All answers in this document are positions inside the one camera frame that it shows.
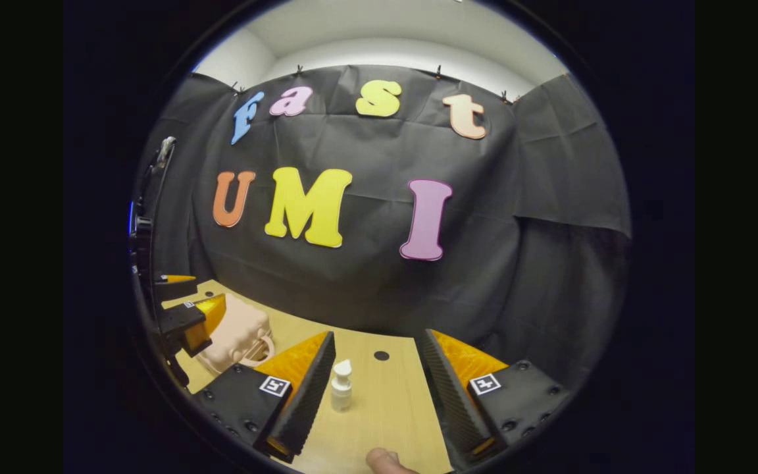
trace small bottle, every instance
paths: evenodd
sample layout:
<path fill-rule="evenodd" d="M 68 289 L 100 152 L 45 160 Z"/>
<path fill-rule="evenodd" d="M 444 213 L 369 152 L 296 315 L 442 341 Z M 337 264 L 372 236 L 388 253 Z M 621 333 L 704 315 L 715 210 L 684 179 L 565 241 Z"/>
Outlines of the small bottle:
<path fill-rule="evenodd" d="M 349 365 L 349 358 L 335 364 L 332 368 L 335 377 L 332 380 L 332 409 L 335 411 L 347 411 L 353 391 L 349 383 L 349 375 L 353 368 Z"/>

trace wall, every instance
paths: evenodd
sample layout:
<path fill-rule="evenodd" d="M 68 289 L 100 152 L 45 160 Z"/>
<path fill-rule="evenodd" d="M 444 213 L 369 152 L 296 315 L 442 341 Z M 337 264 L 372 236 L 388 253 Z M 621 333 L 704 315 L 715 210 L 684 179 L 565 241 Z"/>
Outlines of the wall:
<path fill-rule="evenodd" d="M 224 84 L 236 84 L 236 90 L 255 86 L 265 79 L 265 72 L 274 64 L 274 53 L 247 28 L 238 30 L 234 35 L 218 45 L 195 72 L 216 78 Z"/>
<path fill-rule="evenodd" d="M 260 82 L 291 74 L 297 71 L 297 64 L 303 65 L 303 70 L 345 64 L 377 64 L 426 71 L 436 71 L 440 64 L 442 73 L 446 76 L 475 84 L 497 95 L 507 90 L 510 100 L 534 87 L 530 81 L 515 72 L 470 52 L 402 38 L 347 39 L 297 51 L 273 63 L 262 75 Z"/>

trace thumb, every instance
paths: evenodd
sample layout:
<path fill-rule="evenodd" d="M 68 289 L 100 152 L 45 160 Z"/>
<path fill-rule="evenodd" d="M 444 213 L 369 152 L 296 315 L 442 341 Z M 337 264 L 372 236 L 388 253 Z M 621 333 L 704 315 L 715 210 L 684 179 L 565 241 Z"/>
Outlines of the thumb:
<path fill-rule="evenodd" d="M 384 448 L 373 448 L 365 459 L 373 474 L 418 474 L 399 464 L 397 453 L 390 453 Z"/>

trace wooden table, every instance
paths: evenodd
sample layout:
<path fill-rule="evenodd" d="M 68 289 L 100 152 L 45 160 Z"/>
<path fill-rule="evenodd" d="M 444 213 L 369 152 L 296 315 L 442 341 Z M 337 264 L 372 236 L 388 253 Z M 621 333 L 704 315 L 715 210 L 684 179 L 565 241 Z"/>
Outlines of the wooden table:
<path fill-rule="evenodd" d="M 166 301 L 163 307 L 202 300 L 207 292 L 230 293 L 264 310 L 270 318 L 278 354 L 321 331 L 333 330 L 335 363 L 347 358 L 352 363 L 353 398 L 349 411 L 339 413 L 332 409 L 327 383 L 303 453 L 294 458 L 292 468 L 306 474 L 370 473 L 365 456 L 370 449 L 383 447 L 396 451 L 403 465 L 420 474 L 452 471 L 415 340 L 304 320 L 249 300 L 214 280 L 198 285 L 194 297 Z M 376 351 L 385 351 L 390 358 L 380 361 L 373 356 Z M 192 393 L 214 379 L 197 359 L 183 351 L 177 354 L 177 360 L 189 375 Z"/>

